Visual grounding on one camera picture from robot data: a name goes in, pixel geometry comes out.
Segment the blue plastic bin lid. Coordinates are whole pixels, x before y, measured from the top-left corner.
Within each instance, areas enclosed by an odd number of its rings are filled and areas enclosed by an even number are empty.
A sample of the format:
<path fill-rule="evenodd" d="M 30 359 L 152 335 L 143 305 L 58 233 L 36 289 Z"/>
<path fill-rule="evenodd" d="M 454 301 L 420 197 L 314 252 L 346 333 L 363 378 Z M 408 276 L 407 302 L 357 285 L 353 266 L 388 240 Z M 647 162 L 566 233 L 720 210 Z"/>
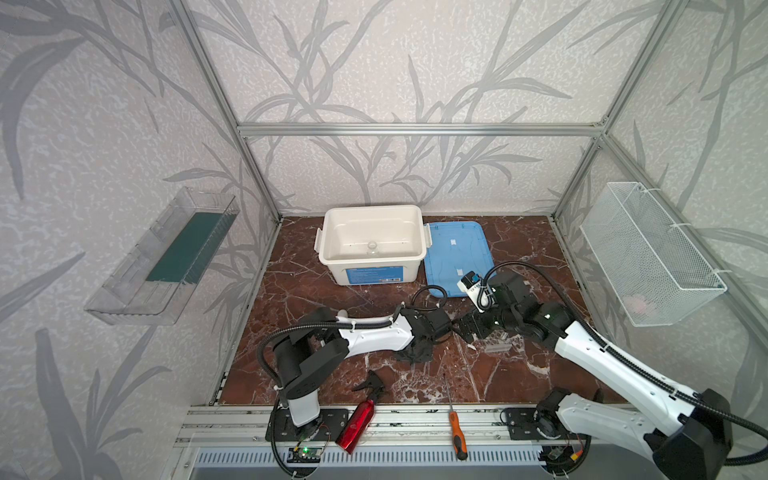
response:
<path fill-rule="evenodd" d="M 482 226 L 475 221 L 432 222 L 428 230 L 427 283 L 442 287 L 449 298 L 464 297 L 460 280 L 470 271 L 485 275 L 494 266 Z"/>

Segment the white plastic storage bin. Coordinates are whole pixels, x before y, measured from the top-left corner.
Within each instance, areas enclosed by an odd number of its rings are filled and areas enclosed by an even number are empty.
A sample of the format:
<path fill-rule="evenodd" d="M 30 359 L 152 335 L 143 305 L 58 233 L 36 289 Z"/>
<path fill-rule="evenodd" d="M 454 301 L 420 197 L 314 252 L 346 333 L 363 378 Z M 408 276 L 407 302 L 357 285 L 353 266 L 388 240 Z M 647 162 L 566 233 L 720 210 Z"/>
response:
<path fill-rule="evenodd" d="M 320 263 L 342 286 L 413 282 L 431 246 L 415 205 L 331 209 L 314 241 Z"/>

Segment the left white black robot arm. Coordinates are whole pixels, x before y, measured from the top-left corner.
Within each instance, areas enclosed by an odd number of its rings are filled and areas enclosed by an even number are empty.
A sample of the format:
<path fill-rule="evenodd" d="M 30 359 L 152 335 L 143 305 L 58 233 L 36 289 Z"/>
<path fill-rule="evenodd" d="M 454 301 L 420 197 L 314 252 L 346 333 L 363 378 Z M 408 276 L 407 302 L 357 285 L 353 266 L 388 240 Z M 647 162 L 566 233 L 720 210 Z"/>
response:
<path fill-rule="evenodd" d="M 322 307 L 269 334 L 257 355 L 274 382 L 277 405 L 288 410 L 295 427 L 304 427 L 319 419 L 320 386 L 346 359 L 393 352 L 401 361 L 425 363 L 451 332 L 452 321 L 441 308 L 399 305 L 383 317 L 353 319 Z"/>

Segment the clear test tube rack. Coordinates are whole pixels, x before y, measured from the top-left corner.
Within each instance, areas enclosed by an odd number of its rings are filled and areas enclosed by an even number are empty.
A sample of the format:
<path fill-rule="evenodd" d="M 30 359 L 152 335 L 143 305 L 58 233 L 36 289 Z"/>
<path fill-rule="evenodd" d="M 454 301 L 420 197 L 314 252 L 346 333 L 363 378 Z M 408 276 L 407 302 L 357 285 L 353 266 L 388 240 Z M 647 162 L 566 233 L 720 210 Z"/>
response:
<path fill-rule="evenodd" d="M 501 342 L 488 343 L 484 346 L 484 352 L 486 354 L 506 354 L 514 347 L 514 342 L 511 339 L 504 339 Z"/>

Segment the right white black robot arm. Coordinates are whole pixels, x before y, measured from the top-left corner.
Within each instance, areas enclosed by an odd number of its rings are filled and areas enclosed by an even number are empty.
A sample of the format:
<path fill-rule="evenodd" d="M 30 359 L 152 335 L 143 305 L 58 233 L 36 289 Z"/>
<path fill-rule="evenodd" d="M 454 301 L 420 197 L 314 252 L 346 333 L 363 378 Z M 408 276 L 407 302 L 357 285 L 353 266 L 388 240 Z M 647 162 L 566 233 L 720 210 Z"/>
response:
<path fill-rule="evenodd" d="M 610 442 L 651 461 L 668 479 L 714 479 L 725 466 L 766 461 L 767 451 L 731 457 L 733 427 L 761 437 L 766 428 L 734 415 L 712 389 L 670 380 L 600 335 L 567 295 L 540 302 L 514 271 L 467 273 L 457 283 L 475 306 L 457 322 L 468 343 L 495 331 L 518 334 L 580 366 L 630 404 L 622 409 L 553 389 L 536 406 L 540 433 L 559 430 Z"/>

